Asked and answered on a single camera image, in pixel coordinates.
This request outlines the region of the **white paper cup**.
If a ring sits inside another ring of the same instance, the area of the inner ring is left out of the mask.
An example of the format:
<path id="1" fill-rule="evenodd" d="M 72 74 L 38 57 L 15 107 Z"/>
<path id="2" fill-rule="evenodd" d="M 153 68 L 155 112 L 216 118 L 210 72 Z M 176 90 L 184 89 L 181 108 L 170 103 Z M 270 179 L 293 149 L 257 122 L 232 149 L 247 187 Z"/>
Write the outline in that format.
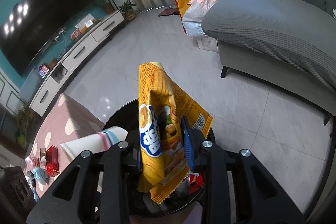
<path id="1" fill-rule="evenodd" d="M 113 145 L 124 141 L 127 134 L 128 132 L 125 129 L 113 126 L 100 132 L 62 143 L 60 146 L 73 160 L 85 150 L 92 153 L 108 151 Z"/>

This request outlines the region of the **orange chip bag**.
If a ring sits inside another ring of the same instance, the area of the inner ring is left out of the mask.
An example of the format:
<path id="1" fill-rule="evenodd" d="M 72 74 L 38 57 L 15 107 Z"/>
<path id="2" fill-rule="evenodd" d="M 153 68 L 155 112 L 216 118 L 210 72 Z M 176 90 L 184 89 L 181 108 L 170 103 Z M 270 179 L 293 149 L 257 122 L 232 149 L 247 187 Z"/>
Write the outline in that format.
<path id="1" fill-rule="evenodd" d="M 138 68 L 138 123 L 142 174 L 138 191 L 150 193 L 162 203 L 189 171 L 181 119 L 207 136 L 212 116 L 182 90 L 160 63 L 144 63 Z"/>

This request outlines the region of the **black round trash bin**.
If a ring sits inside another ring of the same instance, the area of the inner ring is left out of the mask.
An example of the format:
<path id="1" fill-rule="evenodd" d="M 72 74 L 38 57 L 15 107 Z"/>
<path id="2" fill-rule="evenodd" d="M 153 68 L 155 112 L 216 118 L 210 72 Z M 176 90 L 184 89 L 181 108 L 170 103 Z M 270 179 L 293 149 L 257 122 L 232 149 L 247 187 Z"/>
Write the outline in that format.
<path id="1" fill-rule="evenodd" d="M 120 127 L 126 132 L 138 129 L 138 100 L 133 100 L 117 110 L 107 121 L 104 130 L 111 127 Z M 203 196 L 204 186 L 196 183 L 188 185 L 188 178 L 185 178 L 167 199 L 160 205 L 150 199 L 150 194 L 137 191 L 135 178 L 127 178 L 127 193 L 129 211 L 131 215 L 143 218 L 158 218 L 181 211 Z"/>

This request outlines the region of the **blue knitted cloth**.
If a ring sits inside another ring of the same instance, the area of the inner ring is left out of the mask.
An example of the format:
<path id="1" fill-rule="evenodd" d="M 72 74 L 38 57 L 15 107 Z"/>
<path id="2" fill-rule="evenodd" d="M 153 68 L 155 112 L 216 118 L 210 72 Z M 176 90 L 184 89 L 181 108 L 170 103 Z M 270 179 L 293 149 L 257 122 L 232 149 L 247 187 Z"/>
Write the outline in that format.
<path id="1" fill-rule="evenodd" d="M 40 198 L 37 194 L 36 186 L 37 184 L 44 186 L 49 182 L 49 176 L 46 173 L 46 170 L 40 167 L 34 167 L 33 170 L 28 170 L 26 172 L 25 177 L 30 189 L 33 192 L 34 200 L 38 202 Z"/>

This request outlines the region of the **pink plastic bag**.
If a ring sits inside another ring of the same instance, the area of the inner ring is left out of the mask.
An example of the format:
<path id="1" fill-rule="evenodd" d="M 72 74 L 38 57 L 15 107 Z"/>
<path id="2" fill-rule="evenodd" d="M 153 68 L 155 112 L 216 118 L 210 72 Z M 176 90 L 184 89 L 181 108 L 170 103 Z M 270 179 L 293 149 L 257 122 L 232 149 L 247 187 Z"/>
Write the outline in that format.
<path id="1" fill-rule="evenodd" d="M 27 165 L 35 168 L 35 167 L 40 167 L 40 162 L 39 159 L 36 156 L 27 156 L 25 158 L 25 162 Z"/>

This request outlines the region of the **red shiny box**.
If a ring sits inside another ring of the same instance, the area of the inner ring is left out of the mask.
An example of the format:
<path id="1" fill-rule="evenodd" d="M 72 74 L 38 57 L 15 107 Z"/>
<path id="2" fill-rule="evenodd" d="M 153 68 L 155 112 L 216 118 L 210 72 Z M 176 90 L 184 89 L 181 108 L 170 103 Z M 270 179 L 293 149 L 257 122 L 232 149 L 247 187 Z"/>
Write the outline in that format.
<path id="1" fill-rule="evenodd" d="M 46 171 L 50 177 L 55 177 L 59 174 L 59 157 L 58 157 L 58 148 L 51 146 L 46 151 Z"/>

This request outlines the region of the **white blue toothpaste box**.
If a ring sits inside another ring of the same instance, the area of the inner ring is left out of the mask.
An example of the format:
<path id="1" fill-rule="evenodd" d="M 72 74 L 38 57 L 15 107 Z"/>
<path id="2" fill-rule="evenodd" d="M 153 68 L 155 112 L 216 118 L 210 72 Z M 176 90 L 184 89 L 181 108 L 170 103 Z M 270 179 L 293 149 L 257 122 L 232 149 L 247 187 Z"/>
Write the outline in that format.
<path id="1" fill-rule="evenodd" d="M 47 155 L 46 155 L 45 147 L 41 147 L 39 150 L 39 162 L 40 162 L 40 166 L 46 166 L 47 164 Z"/>

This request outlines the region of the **pink polka dot rug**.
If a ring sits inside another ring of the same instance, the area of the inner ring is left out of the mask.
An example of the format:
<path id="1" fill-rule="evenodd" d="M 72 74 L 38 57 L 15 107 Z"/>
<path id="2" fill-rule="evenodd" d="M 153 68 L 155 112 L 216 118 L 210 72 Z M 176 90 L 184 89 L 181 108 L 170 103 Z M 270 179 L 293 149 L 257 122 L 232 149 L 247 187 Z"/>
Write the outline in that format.
<path id="1" fill-rule="evenodd" d="M 71 162 L 71 158 L 60 145 L 103 128 L 104 123 L 87 108 L 62 93 L 39 128 L 29 156 L 39 158 L 42 147 L 48 149 L 55 146 L 58 148 L 59 169 L 62 172 Z"/>

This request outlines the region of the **large plant left of cabinet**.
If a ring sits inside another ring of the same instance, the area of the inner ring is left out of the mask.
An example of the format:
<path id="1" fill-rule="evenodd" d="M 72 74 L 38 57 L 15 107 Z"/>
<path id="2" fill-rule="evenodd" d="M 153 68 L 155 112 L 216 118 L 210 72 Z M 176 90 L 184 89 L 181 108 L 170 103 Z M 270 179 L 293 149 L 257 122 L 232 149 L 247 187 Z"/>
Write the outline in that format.
<path id="1" fill-rule="evenodd" d="M 15 133 L 15 138 L 17 144 L 23 148 L 25 148 L 27 142 L 31 139 L 34 121 L 34 114 L 31 112 L 31 109 L 28 106 L 24 105 L 18 110 L 16 116 L 18 129 Z"/>

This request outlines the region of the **white TV cabinet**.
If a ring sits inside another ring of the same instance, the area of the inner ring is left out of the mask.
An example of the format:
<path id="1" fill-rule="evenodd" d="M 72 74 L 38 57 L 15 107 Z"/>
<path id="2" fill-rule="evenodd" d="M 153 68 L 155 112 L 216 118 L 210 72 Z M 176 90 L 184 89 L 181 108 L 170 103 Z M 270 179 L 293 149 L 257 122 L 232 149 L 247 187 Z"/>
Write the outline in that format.
<path id="1" fill-rule="evenodd" d="M 122 13 L 116 11 L 81 34 L 46 75 L 30 103 L 30 108 L 41 117 L 44 116 L 76 69 L 110 36 L 110 32 L 124 21 Z"/>

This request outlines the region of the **grey sofa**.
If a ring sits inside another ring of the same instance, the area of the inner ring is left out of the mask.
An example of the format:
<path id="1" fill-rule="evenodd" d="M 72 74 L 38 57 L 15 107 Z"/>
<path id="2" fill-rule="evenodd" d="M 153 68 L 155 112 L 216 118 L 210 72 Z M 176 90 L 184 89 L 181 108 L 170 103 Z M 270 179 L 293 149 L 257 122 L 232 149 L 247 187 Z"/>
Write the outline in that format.
<path id="1" fill-rule="evenodd" d="M 335 117 L 335 0 L 218 0 L 202 20 L 234 69 Z"/>

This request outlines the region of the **black television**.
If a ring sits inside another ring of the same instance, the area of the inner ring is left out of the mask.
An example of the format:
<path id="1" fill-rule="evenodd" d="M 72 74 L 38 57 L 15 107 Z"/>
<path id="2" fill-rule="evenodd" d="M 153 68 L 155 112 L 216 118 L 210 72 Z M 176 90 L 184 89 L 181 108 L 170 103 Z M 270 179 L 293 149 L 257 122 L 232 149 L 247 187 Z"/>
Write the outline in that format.
<path id="1" fill-rule="evenodd" d="M 23 75 L 45 44 L 93 0 L 22 0 L 1 25 L 1 51 Z"/>

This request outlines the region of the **potted plant by cabinet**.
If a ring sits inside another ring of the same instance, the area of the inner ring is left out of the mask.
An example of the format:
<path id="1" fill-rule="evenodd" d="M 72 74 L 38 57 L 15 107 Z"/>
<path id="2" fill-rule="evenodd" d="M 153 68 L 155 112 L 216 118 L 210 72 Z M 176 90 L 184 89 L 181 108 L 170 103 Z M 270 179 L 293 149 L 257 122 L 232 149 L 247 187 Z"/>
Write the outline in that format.
<path id="1" fill-rule="evenodd" d="M 126 1 L 118 7 L 127 22 L 136 18 L 136 14 L 133 9 L 134 7 L 137 7 L 137 5 L 135 3 L 131 3 L 130 1 Z"/>

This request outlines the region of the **white grey plastic bag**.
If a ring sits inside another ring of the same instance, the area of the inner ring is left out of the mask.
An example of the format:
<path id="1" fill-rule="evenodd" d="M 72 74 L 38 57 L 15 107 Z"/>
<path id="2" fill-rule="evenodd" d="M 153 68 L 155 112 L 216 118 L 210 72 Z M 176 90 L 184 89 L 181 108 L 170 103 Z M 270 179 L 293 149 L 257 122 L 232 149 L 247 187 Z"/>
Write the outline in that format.
<path id="1" fill-rule="evenodd" d="M 182 25 L 188 36 L 201 38 L 205 37 L 202 30 L 202 20 L 210 8 L 217 0 L 192 0 L 191 6 L 186 10 L 182 17 Z"/>

